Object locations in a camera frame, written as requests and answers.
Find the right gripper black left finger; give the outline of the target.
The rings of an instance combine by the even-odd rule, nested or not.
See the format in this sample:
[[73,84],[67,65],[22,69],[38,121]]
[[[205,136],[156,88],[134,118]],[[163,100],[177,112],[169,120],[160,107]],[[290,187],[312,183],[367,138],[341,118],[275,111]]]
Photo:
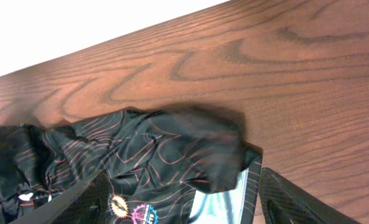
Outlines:
[[110,184],[105,170],[86,179],[12,224],[104,224]]

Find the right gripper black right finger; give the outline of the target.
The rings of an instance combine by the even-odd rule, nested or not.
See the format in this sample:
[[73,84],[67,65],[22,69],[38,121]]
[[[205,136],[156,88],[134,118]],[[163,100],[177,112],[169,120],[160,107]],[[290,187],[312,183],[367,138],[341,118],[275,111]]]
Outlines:
[[269,224],[358,224],[268,167],[261,170],[259,197]]

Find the black patterned shirt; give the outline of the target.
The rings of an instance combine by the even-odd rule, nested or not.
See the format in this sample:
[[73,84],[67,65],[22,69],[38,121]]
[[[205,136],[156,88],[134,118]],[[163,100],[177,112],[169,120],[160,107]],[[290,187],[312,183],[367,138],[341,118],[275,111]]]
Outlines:
[[0,223],[92,173],[105,223],[251,223],[261,155],[210,111],[120,110],[51,129],[0,126]]

